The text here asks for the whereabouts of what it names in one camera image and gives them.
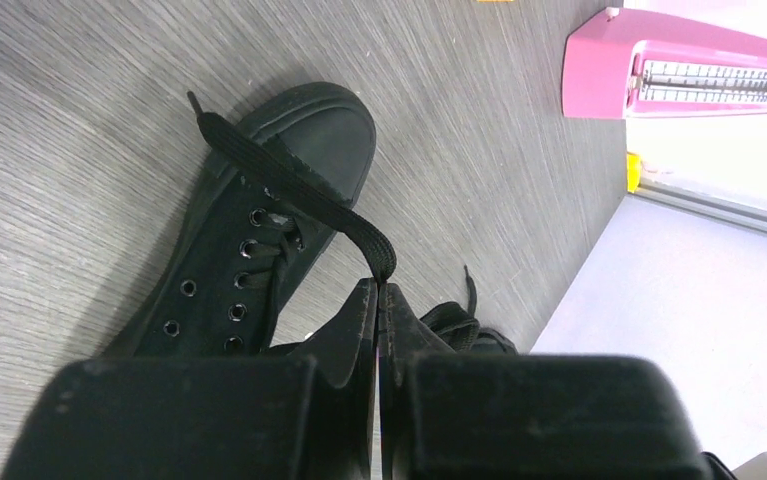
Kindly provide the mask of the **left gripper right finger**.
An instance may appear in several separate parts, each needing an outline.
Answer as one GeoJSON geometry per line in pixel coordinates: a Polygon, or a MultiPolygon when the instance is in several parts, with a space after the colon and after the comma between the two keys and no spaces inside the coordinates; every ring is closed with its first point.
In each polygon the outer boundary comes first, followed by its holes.
{"type": "Polygon", "coordinates": [[[675,389],[626,356],[457,353],[379,291],[386,479],[709,479],[675,389]]]}

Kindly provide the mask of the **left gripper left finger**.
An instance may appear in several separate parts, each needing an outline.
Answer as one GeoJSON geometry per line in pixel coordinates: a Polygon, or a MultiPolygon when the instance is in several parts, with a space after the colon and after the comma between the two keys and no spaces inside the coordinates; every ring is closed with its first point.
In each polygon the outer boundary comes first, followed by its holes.
{"type": "Polygon", "coordinates": [[[378,288],[287,355],[74,362],[40,395],[5,479],[366,479],[378,288]]]}

